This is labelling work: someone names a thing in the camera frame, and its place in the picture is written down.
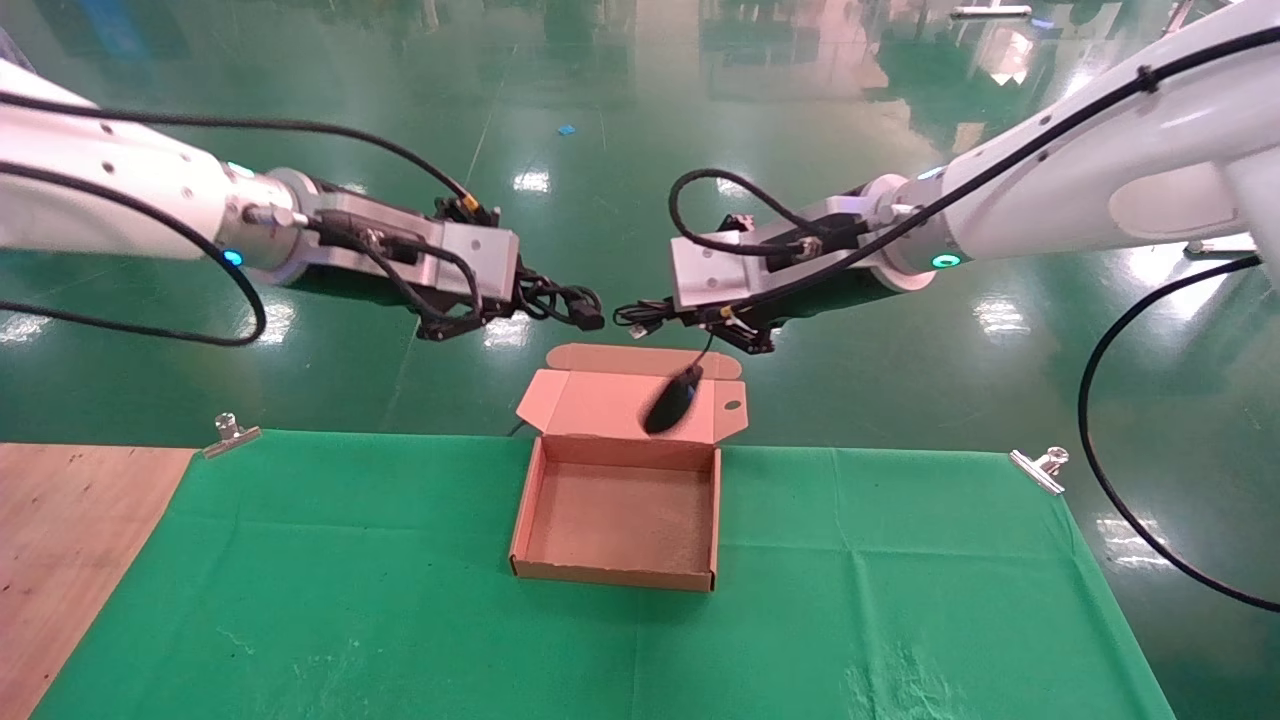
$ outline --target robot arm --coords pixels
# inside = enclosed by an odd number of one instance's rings
[[[746,352],[769,352],[771,328],[790,318],[922,290],[938,270],[970,260],[1240,232],[1275,260],[1277,38],[1280,5],[1244,0],[942,168],[914,179],[883,176],[800,210],[809,229],[786,219],[754,228],[730,217],[705,238],[792,254],[744,255],[676,237],[669,305],[618,315],[637,337],[680,319]],[[675,192],[672,206],[675,218]]]
[[[93,108],[49,81],[0,61],[0,161],[55,170],[163,210],[209,238],[256,281],[388,297],[419,309],[419,337],[447,340],[527,307],[529,283],[561,292],[558,314],[599,329],[599,300],[524,266],[520,238],[470,195],[436,202],[435,217],[396,208],[292,169],[257,174],[133,122],[23,108],[23,99]],[[128,208],[74,190],[0,176],[0,249],[195,260],[200,249]],[[470,268],[467,278],[462,264]],[[385,281],[394,272],[393,283]],[[456,305],[481,310],[444,314]],[[541,302],[547,300],[543,292]],[[534,304],[539,299],[531,299]],[[545,304],[538,305],[545,310]],[[545,311],[532,311],[545,318]]]

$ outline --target open cardboard box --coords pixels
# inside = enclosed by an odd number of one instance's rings
[[[721,454],[746,427],[742,366],[718,352],[685,419],[650,437],[640,415],[698,354],[562,345],[516,413],[541,430],[511,541],[521,578],[710,592]]]

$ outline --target green cloth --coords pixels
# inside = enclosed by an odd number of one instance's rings
[[[1002,455],[727,447],[696,594],[513,578],[529,454],[271,430],[195,460],[35,717],[1172,717]]]

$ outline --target black computer mouse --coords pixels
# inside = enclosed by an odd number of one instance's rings
[[[703,379],[703,366],[698,364],[672,375],[641,418],[644,432],[657,436],[680,424],[694,405],[700,379]]]

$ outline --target box lid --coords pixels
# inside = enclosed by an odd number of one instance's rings
[[[746,383],[737,360],[708,352],[699,360],[703,379],[685,419],[650,438],[641,414],[698,356],[692,350],[658,350],[571,343],[547,355],[516,414],[548,436],[663,439],[713,445],[746,427]]]

